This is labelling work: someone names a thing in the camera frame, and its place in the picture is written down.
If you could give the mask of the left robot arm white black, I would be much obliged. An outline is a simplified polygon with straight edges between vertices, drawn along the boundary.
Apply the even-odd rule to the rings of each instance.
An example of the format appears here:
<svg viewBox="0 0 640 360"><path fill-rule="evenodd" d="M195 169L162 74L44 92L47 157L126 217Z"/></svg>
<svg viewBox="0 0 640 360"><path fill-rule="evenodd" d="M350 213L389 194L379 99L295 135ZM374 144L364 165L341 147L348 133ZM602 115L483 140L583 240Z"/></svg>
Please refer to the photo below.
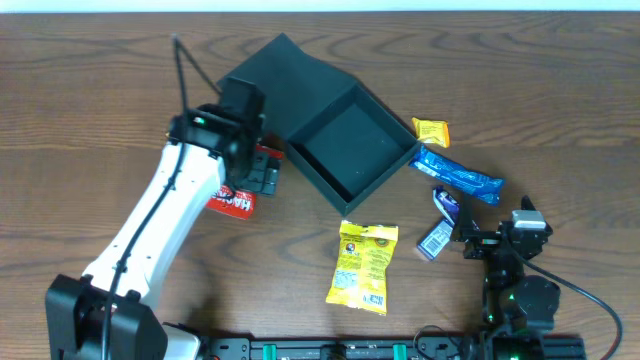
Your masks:
<svg viewBox="0 0 640 360"><path fill-rule="evenodd" d="M265 96L231 77L216 104L173 118L152 180L124 225L78 278L58 275L45 295L53 359L203 359L204 339L162 324L155 309L195 220L222 187L250 174Z"/></svg>

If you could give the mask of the large yellow Hacks candy bag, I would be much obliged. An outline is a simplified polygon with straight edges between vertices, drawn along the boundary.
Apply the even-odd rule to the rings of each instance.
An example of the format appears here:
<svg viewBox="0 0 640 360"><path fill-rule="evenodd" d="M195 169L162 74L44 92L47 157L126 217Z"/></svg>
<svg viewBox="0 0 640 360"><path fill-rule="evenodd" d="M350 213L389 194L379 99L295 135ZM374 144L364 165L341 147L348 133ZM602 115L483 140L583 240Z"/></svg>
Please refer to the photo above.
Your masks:
<svg viewBox="0 0 640 360"><path fill-rule="evenodd" d="M399 227L343 220L339 236L337 263L325 301L386 316L386 270L399 240Z"/></svg>

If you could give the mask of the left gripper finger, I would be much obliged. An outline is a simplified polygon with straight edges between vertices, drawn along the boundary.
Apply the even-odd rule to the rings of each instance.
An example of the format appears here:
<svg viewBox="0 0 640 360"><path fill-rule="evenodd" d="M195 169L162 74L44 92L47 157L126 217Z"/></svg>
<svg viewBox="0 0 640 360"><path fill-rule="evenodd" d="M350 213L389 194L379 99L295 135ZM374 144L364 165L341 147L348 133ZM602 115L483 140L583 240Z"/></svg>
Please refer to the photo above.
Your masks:
<svg viewBox="0 0 640 360"><path fill-rule="evenodd" d="M282 159L270 157L265 169L264 195L274 196L277 189Z"/></svg>
<svg viewBox="0 0 640 360"><path fill-rule="evenodd" d="M261 193L264 188L269 155L256 151L251 163L249 174L244 180L244 189L253 193Z"/></svg>

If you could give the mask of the red snack packet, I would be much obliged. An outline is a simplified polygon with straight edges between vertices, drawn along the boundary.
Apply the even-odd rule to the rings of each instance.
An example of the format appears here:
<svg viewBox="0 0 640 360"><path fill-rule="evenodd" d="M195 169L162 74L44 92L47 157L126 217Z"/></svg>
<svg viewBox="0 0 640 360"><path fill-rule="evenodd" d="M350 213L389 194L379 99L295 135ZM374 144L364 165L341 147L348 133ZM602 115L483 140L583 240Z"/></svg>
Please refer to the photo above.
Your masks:
<svg viewBox="0 0 640 360"><path fill-rule="evenodd" d="M257 145L256 151L262 151L270 157L284 159L284 153L263 145ZM244 189L244 181L235 190L223 185L206 204L206 209L233 218L247 220L254 212L257 197L265 196L264 188L261 193L253 193Z"/></svg>

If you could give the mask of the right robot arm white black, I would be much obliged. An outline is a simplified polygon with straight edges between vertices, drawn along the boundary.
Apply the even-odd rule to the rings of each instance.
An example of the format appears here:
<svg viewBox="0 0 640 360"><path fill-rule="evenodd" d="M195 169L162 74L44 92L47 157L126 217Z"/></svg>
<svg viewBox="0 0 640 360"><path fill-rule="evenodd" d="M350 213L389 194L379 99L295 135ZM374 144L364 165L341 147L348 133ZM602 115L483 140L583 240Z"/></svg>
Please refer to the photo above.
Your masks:
<svg viewBox="0 0 640 360"><path fill-rule="evenodd" d="M561 291L542 276L527 275L524 265L542 252L551 235L551 227L527 196L495 231L477 227L471 200L463 198L453 240L465 245L464 258L483 262L484 327L463 338L458 346L461 359L545 357L543 337L554 328Z"/></svg>

